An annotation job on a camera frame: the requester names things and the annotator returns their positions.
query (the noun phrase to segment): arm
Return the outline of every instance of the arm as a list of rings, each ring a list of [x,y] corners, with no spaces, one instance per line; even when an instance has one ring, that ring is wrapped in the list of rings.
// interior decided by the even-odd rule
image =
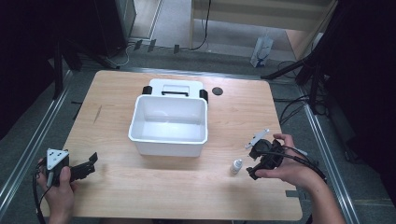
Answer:
[[[60,175],[59,187],[52,187],[46,193],[45,197],[49,204],[49,224],[66,224],[69,223],[73,216],[74,190],[76,185],[70,185],[70,168],[65,166]],[[37,179],[38,185],[43,190],[47,190],[47,178],[40,173]]]
[[[274,138],[283,140],[286,147],[294,147],[291,135],[276,133]],[[299,156],[292,150],[286,152],[291,156]],[[256,175],[265,178],[280,178],[306,190],[312,199],[312,218],[315,223],[345,223],[329,187],[310,168],[285,158],[275,170],[258,170]]]

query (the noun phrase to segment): box handle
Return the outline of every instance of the box handle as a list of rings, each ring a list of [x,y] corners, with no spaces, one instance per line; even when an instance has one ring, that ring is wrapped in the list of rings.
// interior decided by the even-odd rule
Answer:
[[[151,93],[152,93],[152,87],[150,86],[143,87],[142,94],[151,95]]]
[[[200,90],[199,91],[199,97],[203,98],[204,100],[206,100],[206,103],[209,104],[209,99],[207,97],[207,91],[206,90]]]
[[[185,91],[162,91],[161,93],[163,95],[165,95],[165,94],[180,94],[180,95],[186,95],[187,97],[189,96],[189,93],[185,92]]]

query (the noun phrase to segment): black cable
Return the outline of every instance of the black cable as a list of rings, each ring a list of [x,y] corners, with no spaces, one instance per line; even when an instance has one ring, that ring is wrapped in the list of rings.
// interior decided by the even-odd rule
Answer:
[[[314,68],[317,67],[317,64],[311,65],[311,64],[308,64],[306,61],[308,61],[308,59],[306,59],[306,58],[301,59],[301,62],[302,62],[303,65],[306,66],[307,68],[309,68],[309,69],[314,69]]]
[[[311,224],[314,220],[312,219],[312,214],[309,215],[308,220],[305,222],[305,224]]]
[[[295,152],[295,153],[299,154],[300,156],[304,157],[304,159],[307,160],[307,161],[311,161],[311,160],[309,160],[308,157],[305,156],[304,153],[302,153],[301,151],[299,151],[299,150],[298,150],[297,148],[295,148],[295,147],[287,147],[287,146],[282,146],[282,147],[285,148],[285,149],[290,149],[290,150],[292,150],[293,152]]]
[[[303,109],[304,106],[305,106],[305,104],[300,105],[299,107],[297,107],[296,109],[291,111],[290,114],[287,117],[285,117],[284,119],[279,121],[279,124],[280,125],[284,125],[286,123],[286,121],[291,119],[291,117],[293,117],[294,115],[298,114]]]
[[[310,168],[311,170],[313,170],[315,173],[317,173],[317,174],[320,176],[320,178],[323,179],[323,181],[324,181],[325,183],[327,183],[326,175],[323,174],[323,172],[321,172],[321,171],[319,170],[319,168],[318,168],[315,164],[313,164],[311,161],[306,161],[305,159],[302,159],[302,158],[300,158],[300,157],[291,156],[291,155],[288,155],[288,154],[285,154],[285,153],[279,153],[279,152],[264,152],[263,154],[275,155],[275,156],[282,156],[282,157],[284,157],[284,158],[289,158],[289,159],[292,159],[292,160],[294,160],[294,161],[297,161],[297,162],[299,162],[300,164],[305,165],[306,167],[308,167],[308,168]]]
[[[280,71],[279,66],[280,66],[282,63],[295,63],[295,61],[283,61],[283,62],[279,63],[279,64],[277,65],[277,71]],[[289,77],[287,74],[285,74],[285,75],[283,75],[283,76],[284,76],[284,77],[288,77],[288,78],[296,78],[296,77],[297,77],[297,74],[294,72],[294,70],[292,70],[292,72],[293,72],[293,74],[294,74],[294,77]]]
[[[205,26],[204,26],[204,20],[201,20],[201,26],[202,26],[202,30],[205,31],[206,28],[207,28],[207,26],[206,26],[206,28],[205,28]],[[206,49],[208,49],[208,48],[209,48],[209,44],[206,42]]]
[[[199,49],[205,42],[206,42],[206,38],[207,38],[207,21],[209,20],[209,12],[210,12],[210,5],[212,4],[212,0],[209,0],[209,7],[207,8],[207,14],[206,14],[206,24],[205,24],[205,38],[204,41],[202,42],[202,44],[195,48],[195,49],[190,49],[190,50],[196,50]]]
[[[282,121],[283,116],[285,115],[285,112],[286,112],[286,110],[288,109],[289,106],[291,106],[292,104],[294,104],[294,103],[296,103],[296,102],[308,100],[308,99],[303,99],[303,98],[305,98],[305,97],[307,97],[307,96],[308,96],[308,95],[300,96],[300,97],[298,97],[297,99],[295,99],[295,100],[291,101],[290,103],[288,103],[288,104],[286,105],[286,107],[283,109],[283,111],[282,111],[282,113],[281,113],[281,115],[280,115],[279,123]]]
[[[283,99],[283,98],[273,98],[274,102],[281,102],[281,103],[285,103],[285,102],[291,102],[295,99]]]
[[[33,196],[35,198],[35,212],[38,221],[40,224],[46,224],[46,220],[44,219],[43,212],[41,211],[41,201],[43,200],[44,195],[48,192],[50,188],[46,190],[46,192],[41,196],[40,200],[38,200],[38,194],[37,194],[37,179],[39,178],[40,175],[40,167],[42,165],[42,162],[40,162],[36,167],[35,167],[35,173],[32,174],[33,180],[32,180],[32,187],[33,187]]]

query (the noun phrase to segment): finger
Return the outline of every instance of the finger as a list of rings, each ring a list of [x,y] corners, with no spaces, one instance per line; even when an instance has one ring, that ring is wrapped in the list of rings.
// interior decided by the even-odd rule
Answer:
[[[70,187],[72,188],[73,192],[78,189],[78,184],[76,182],[73,182],[70,184]]]
[[[40,159],[38,160],[37,166],[40,165],[40,166],[38,166],[38,170],[39,170],[41,173],[43,173],[44,164],[41,163],[41,162],[43,162],[43,158],[40,158]]]
[[[47,190],[47,178],[42,173],[38,174],[37,184],[43,189]]]
[[[293,137],[290,134],[275,133],[274,138],[283,140],[286,147],[294,147]]]
[[[59,176],[59,187],[64,188],[68,187],[70,188],[70,167],[65,166],[62,168],[61,175]]]
[[[277,169],[275,170],[258,170],[256,173],[254,173],[258,177],[263,177],[263,178],[279,178],[279,171]]]

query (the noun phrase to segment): small bottle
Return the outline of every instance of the small bottle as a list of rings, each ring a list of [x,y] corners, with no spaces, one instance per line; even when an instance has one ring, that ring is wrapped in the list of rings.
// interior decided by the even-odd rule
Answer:
[[[242,160],[239,159],[233,162],[233,165],[230,167],[230,171],[233,175],[236,175],[241,170],[241,168],[242,168]]]

